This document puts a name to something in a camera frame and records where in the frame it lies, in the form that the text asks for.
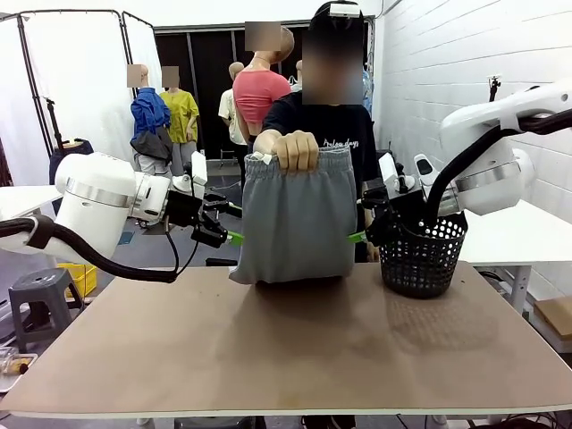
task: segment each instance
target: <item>table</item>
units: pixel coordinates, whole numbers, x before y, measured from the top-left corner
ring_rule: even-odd
[[[61,196],[55,186],[0,187],[0,221],[30,214]]]
[[[465,214],[468,233],[459,259],[472,266],[516,266],[510,302],[519,313],[532,264],[572,261],[572,225],[523,200],[485,216]]]
[[[114,280],[8,393],[17,416],[507,414],[572,408],[572,371],[468,263],[413,300],[378,264],[244,286]]]

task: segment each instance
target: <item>floor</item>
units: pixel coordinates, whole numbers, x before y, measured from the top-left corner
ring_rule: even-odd
[[[241,190],[240,177],[236,165],[225,165],[219,168],[218,164],[209,165],[209,186],[214,191],[224,194],[231,202],[240,205]],[[221,222],[230,231],[240,231],[240,220],[222,214]],[[165,236],[160,230],[141,230],[133,221],[129,221],[125,226],[125,231],[133,232],[129,244],[117,247],[114,254],[114,261],[137,267],[172,267],[172,250]],[[185,262],[189,257],[194,241],[190,239],[192,230],[175,227],[172,231],[172,238],[179,251],[181,261]],[[239,249],[224,245],[219,249],[199,245],[198,251],[191,266],[204,266],[208,257],[220,257],[238,259]],[[25,256],[0,250],[0,338],[10,331],[11,321],[9,319],[9,306],[2,307],[2,300],[7,299],[7,290],[20,276],[48,267],[43,256]],[[113,276],[97,272],[97,289],[91,296],[97,296],[111,282]],[[39,343],[29,348],[30,352],[41,354],[49,344]],[[403,416],[407,428],[395,416],[359,416],[357,427],[359,429],[437,429],[438,426],[431,418],[428,423],[422,416]],[[174,428],[173,419],[157,419],[154,422],[155,429]],[[268,417],[266,424],[269,429],[299,429],[299,417],[282,416]],[[16,416],[0,416],[0,429],[5,426],[7,429],[130,429],[137,428],[134,419],[123,420],[59,420],[59,419],[36,419]],[[450,422],[450,428],[467,428],[466,422]]]

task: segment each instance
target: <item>yellow plastic bin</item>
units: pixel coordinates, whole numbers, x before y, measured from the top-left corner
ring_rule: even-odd
[[[78,289],[82,298],[87,297],[87,295],[96,288],[97,270],[93,265],[58,264],[57,266],[65,268],[70,272],[75,287]],[[65,292],[65,296],[68,298],[72,297],[72,293],[69,289]]]

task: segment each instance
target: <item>white shirt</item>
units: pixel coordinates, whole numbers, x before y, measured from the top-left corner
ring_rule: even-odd
[[[244,141],[244,138],[242,137],[239,122],[236,119],[236,106],[234,105],[232,89],[227,89],[221,95],[221,104],[218,108],[218,115],[231,121],[231,126],[229,127],[231,142],[236,143],[237,145],[246,145],[247,142]]]

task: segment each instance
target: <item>brown tabletop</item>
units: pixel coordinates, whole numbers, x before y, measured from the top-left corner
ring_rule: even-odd
[[[113,281],[22,377],[24,416],[463,414],[572,408],[572,372],[467,263],[440,299],[344,281],[247,287],[227,268]]]

